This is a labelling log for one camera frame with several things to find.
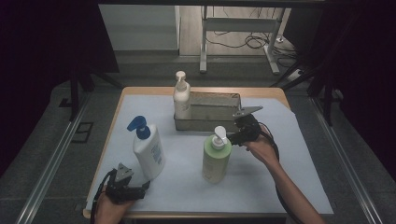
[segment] green bottle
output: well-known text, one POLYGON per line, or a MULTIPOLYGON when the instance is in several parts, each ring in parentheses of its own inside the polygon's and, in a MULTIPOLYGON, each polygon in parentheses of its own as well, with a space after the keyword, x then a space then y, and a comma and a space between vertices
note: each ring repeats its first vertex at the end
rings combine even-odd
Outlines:
POLYGON ((202 175, 205 180, 210 183, 219 183, 222 180, 227 170, 231 149, 225 128, 216 127, 215 134, 207 137, 204 143, 202 175))

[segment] person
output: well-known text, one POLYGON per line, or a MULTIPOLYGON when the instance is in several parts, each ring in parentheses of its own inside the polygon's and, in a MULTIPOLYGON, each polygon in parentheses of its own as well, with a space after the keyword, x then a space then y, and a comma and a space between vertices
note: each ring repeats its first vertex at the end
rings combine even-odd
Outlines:
MULTIPOLYGON (((264 126, 262 126, 262 131, 267 134, 269 133, 264 126)), ((301 222, 304 224, 326 223, 282 168, 273 147, 266 137, 260 135, 256 141, 246 142, 243 145, 247 147, 247 151, 250 151, 256 159, 264 163, 274 179, 284 202, 301 222)), ((118 224, 124 216, 124 213, 133 204, 134 202, 114 204, 102 193, 98 200, 95 223, 118 224)))

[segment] bottle cap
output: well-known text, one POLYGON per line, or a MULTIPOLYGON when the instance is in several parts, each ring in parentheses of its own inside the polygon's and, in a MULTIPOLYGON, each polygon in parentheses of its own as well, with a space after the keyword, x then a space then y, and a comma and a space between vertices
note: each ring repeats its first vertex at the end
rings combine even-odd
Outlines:
POLYGON ((146 119, 143 116, 134 118, 126 129, 128 129, 129 132, 136 130, 136 135, 139 139, 148 139, 151 135, 146 119))
POLYGON ((227 144, 226 131, 223 126, 215 128, 215 135, 212 139, 212 147, 215 149, 223 149, 224 145, 227 144))
POLYGON ((176 80, 177 80, 176 89, 178 91, 185 91, 187 89, 187 83, 185 79, 186 79, 185 72, 183 71, 176 72, 176 80))

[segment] gray tray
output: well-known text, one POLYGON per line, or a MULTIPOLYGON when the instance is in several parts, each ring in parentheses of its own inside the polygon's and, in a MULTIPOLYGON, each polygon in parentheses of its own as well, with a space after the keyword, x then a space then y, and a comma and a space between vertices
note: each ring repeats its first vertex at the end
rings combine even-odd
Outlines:
POLYGON ((214 132, 223 126, 227 133, 238 131, 233 113, 241 108, 239 93, 198 92, 190 93, 191 119, 176 119, 178 131, 214 132))

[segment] soap dispenser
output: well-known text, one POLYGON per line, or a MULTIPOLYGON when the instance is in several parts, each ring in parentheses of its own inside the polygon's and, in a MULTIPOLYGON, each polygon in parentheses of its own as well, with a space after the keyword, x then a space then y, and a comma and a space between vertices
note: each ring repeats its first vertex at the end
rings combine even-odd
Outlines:
POLYGON ((219 183, 225 176, 232 146, 226 137, 225 128, 218 126, 215 134, 206 138, 202 174, 210 183, 219 183))
POLYGON ((174 91, 175 119, 191 119, 190 84, 186 82, 186 73, 176 73, 177 84, 174 91))
POLYGON ((139 160, 143 174, 152 180, 163 170, 165 159, 160 135, 155 124, 146 123, 143 116, 135 117, 127 127, 128 131, 136 130, 134 137, 134 154, 139 160))

